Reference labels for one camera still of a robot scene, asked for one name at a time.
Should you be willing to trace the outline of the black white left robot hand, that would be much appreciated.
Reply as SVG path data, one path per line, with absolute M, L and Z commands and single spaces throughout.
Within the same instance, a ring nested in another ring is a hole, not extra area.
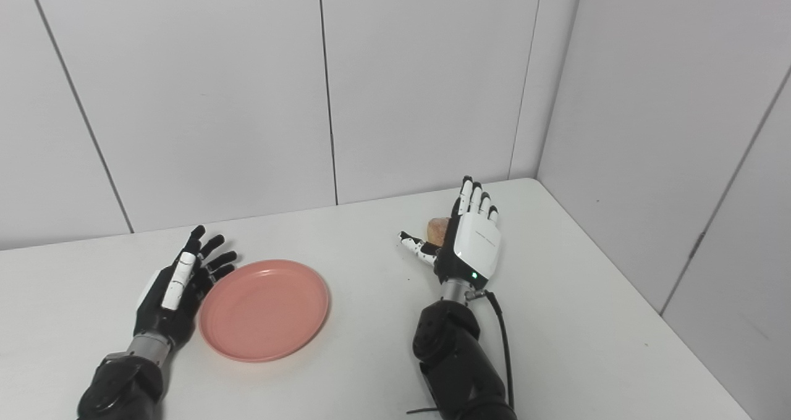
M 184 247 L 166 268 L 155 273 L 136 311 L 135 335 L 156 333 L 173 350 L 183 347 L 195 329 L 201 303 L 223 277 L 235 270 L 236 251 L 209 259 L 226 238 L 218 234 L 203 241 L 203 225 L 190 232 Z

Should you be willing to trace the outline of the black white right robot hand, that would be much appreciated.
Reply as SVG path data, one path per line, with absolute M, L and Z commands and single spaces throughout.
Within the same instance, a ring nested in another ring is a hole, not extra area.
M 451 279 L 485 288 L 497 268 L 502 251 L 502 234 L 497 226 L 498 209 L 482 183 L 464 176 L 441 245 L 435 245 L 404 231 L 399 242 L 418 259 L 433 268 L 440 283 Z

